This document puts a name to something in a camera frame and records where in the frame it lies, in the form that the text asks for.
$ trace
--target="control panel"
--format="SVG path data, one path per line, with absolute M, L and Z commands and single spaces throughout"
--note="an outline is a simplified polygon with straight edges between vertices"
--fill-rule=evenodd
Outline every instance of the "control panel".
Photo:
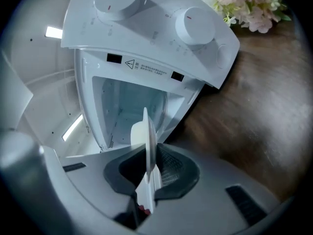
M 71 0 L 61 43 L 140 58 L 218 89 L 239 45 L 201 0 Z

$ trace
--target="artificial flower bouquet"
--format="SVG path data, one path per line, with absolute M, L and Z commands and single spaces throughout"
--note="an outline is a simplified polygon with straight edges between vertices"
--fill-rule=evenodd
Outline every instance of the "artificial flower bouquet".
M 287 6 L 282 0 L 202 0 L 221 15 L 231 26 L 240 24 L 250 31 L 267 33 L 272 27 L 272 21 L 290 21 L 284 14 Z

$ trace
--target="warning label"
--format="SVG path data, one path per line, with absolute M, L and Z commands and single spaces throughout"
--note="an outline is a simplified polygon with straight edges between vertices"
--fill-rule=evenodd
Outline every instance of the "warning label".
M 125 62 L 125 64 L 127 64 L 127 66 L 132 69 L 134 67 L 134 62 L 135 62 L 135 59 L 127 61 Z

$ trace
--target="dark wood surface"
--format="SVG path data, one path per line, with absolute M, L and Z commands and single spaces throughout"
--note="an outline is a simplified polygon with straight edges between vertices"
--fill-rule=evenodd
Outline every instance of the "dark wood surface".
M 281 201 L 312 156 L 313 69 L 294 22 L 233 29 L 241 47 L 223 87 L 205 86 L 167 143 L 229 161 Z

